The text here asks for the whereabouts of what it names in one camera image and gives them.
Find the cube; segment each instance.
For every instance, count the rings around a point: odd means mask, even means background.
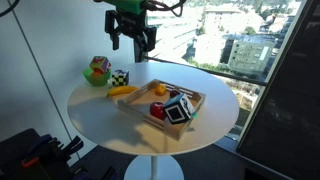
[[[127,86],[129,84],[129,71],[116,70],[112,73],[112,84],[114,86]]]
[[[163,110],[172,124],[179,124],[191,119],[194,107],[185,93],[170,98]]]
[[[104,56],[94,56],[90,68],[94,72],[100,72],[101,74],[107,73],[110,71],[111,63],[107,57]]]

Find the table pedestal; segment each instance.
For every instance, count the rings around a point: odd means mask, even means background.
[[[179,163],[172,156],[137,156],[128,166],[125,180],[183,180]]]

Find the white wall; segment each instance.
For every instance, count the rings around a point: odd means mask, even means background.
[[[0,11],[5,7],[8,3],[0,1]],[[113,6],[91,0],[20,1],[15,13],[30,50],[13,13],[0,18],[0,140],[32,127],[65,144],[70,141],[67,133],[80,136],[85,143],[80,156],[95,147],[71,124],[67,102],[85,81],[81,72],[93,56],[107,56],[113,65],[134,62],[131,39],[121,36],[120,49],[112,50],[104,32],[105,11],[110,9]]]

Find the toy banana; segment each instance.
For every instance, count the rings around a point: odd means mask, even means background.
[[[135,86],[118,86],[118,87],[114,87],[112,89],[109,90],[107,97],[109,96],[115,96],[115,95],[119,95],[119,94],[128,94],[131,93],[132,91],[137,90],[138,88]]]

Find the wooden tray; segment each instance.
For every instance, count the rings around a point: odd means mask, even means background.
[[[159,83],[164,84],[167,87],[167,92],[164,96],[157,96],[154,93],[154,88]],[[129,114],[141,117],[147,125],[150,125],[167,136],[179,140],[190,126],[192,119],[184,123],[173,125],[168,118],[163,121],[151,116],[149,113],[150,104],[154,101],[163,101],[165,103],[170,98],[170,91],[172,89],[177,89],[181,93],[186,93],[195,112],[199,111],[206,97],[205,94],[154,79],[140,89],[130,93],[125,98],[119,99],[118,107]]]

